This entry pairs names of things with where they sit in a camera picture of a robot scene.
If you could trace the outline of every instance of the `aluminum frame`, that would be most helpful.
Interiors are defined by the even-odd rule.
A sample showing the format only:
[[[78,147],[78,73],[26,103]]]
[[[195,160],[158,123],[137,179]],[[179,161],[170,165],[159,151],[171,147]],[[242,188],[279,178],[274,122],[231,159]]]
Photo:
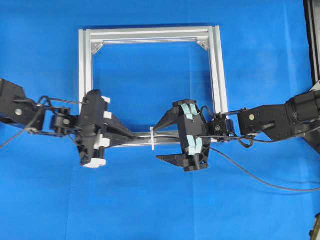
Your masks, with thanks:
[[[93,90],[93,55],[104,45],[140,43],[195,42],[208,51],[212,103],[215,113],[228,112],[225,70],[219,26],[79,29],[79,100]],[[136,132],[150,137],[149,132]],[[154,136],[179,136],[178,131],[155,133]],[[155,138],[155,145],[178,143],[172,138]],[[151,146],[149,139],[139,139],[122,147]]]

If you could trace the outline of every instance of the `blue background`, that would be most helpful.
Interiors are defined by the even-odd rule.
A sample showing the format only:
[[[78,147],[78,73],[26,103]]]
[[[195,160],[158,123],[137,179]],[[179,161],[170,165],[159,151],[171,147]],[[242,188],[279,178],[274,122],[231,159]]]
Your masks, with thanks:
[[[77,100],[78,29],[176,25],[221,26],[230,110],[282,104],[312,87],[302,0],[2,0],[0,76],[35,100]],[[208,55],[192,43],[104,46],[94,76],[133,131],[173,101],[212,101]],[[0,142],[17,131],[1,124]],[[214,146],[274,184],[320,184],[319,156],[302,139]],[[0,239],[308,239],[319,193],[270,189],[213,152],[209,169],[189,173],[155,157],[179,152],[111,148],[106,167],[88,169],[70,139],[23,134],[0,151]]]

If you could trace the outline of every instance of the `screw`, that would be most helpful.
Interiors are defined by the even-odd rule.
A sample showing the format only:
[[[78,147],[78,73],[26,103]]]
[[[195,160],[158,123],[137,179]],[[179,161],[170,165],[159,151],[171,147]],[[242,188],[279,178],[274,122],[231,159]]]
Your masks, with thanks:
[[[22,115],[22,110],[19,109],[19,108],[16,109],[16,110],[15,110],[15,114],[18,115],[18,116],[21,116],[21,115]]]
[[[69,125],[69,124],[70,124],[70,120],[69,120],[69,119],[64,119],[64,120],[63,120],[63,124]]]

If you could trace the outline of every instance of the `wire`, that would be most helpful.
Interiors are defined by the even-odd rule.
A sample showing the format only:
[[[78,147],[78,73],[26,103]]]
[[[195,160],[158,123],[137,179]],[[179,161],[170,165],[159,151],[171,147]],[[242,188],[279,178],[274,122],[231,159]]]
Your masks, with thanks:
[[[150,136],[146,136],[146,137],[141,137],[141,136],[137,136],[138,139],[151,139]],[[180,137],[178,136],[154,136],[154,139],[180,139]]]
[[[210,135],[210,136],[198,136],[198,138],[220,138],[220,139],[240,139],[240,140],[248,140],[248,141],[254,141],[254,142],[257,142],[257,143],[277,143],[277,142],[281,142],[281,141],[284,141],[284,140],[288,140],[288,139],[292,139],[292,138],[295,138],[295,137],[303,137],[304,135],[306,134],[309,134],[309,133],[312,133],[316,130],[320,129],[320,126],[314,128],[314,129],[311,129],[311,130],[308,130],[308,131],[303,131],[299,134],[296,134],[296,135],[293,135],[293,136],[290,136],[290,137],[286,137],[286,138],[282,138],[282,139],[277,139],[277,140],[260,140],[260,139],[254,139],[254,138],[250,138],[250,137],[244,137],[244,136],[219,136],[219,135]]]
[[[249,149],[251,148],[253,145],[254,145],[254,141],[252,140],[249,140],[250,141],[250,144],[246,144],[244,143],[241,139],[237,139],[237,141],[246,149]]]
[[[74,139],[72,138],[72,136],[68,135],[68,137],[72,140],[72,142],[73,142],[77,147],[79,146],[79,144],[76,142],[76,140],[74,140]]]
[[[63,103],[67,103],[67,104],[87,104],[86,102],[82,102],[82,101],[68,101],[68,100],[64,100],[64,99],[59,99],[59,98],[50,98],[51,101],[58,101],[58,102],[63,102]]]
[[[56,111],[55,111],[55,108],[54,108],[54,106],[53,106],[52,103],[51,103],[50,97],[48,97],[48,96],[42,96],[42,97],[40,97],[40,99],[39,99],[39,101],[38,101],[37,104],[38,104],[38,105],[41,104],[41,101],[42,101],[43,99],[45,99],[44,104],[48,103],[48,104],[49,104],[49,107],[48,107],[48,108],[51,110],[51,112],[52,112],[54,115],[57,115],[57,113],[56,113]]]
[[[257,181],[259,181],[262,184],[268,185],[269,187],[276,188],[276,189],[281,189],[281,190],[286,190],[286,191],[293,191],[293,192],[316,192],[316,191],[320,191],[320,187],[315,187],[315,188],[310,188],[310,189],[297,189],[297,188],[289,188],[289,187],[285,187],[285,186],[279,186],[279,185],[275,185],[275,184],[266,182],[265,180],[261,179],[260,177],[257,177],[256,175],[254,175],[253,173],[251,173],[250,171],[245,169],[243,166],[241,166],[239,163],[234,161],[231,157],[229,157],[228,155],[224,154],[223,152],[221,152],[221,151],[219,151],[219,150],[217,150],[217,149],[215,149],[213,147],[210,147],[210,149],[212,149],[213,151],[217,152],[218,154],[220,154],[223,157],[225,157],[226,159],[228,159],[232,164],[237,166],[239,169],[241,169],[246,174],[250,175],[252,178],[256,179]]]
[[[202,106],[202,107],[201,107],[200,111],[201,111],[201,113],[202,113],[203,116],[204,116],[204,109],[206,109],[206,110],[208,111],[208,113],[209,113],[209,115],[210,115],[211,117],[214,117],[214,115],[212,114],[212,112],[210,111],[210,108],[209,108],[208,106]]]
[[[19,137],[21,134],[23,134],[26,130],[28,130],[32,124],[35,123],[35,121],[38,119],[39,115],[41,114],[43,110],[43,107],[41,106],[39,108],[39,110],[36,112],[36,114],[34,115],[34,117],[32,118],[32,120],[25,126],[24,129],[22,129],[21,131],[19,131],[16,135],[10,137],[7,141],[5,141],[3,144],[0,145],[0,149],[3,149],[6,145],[8,145],[12,140],[16,139],[17,137]]]

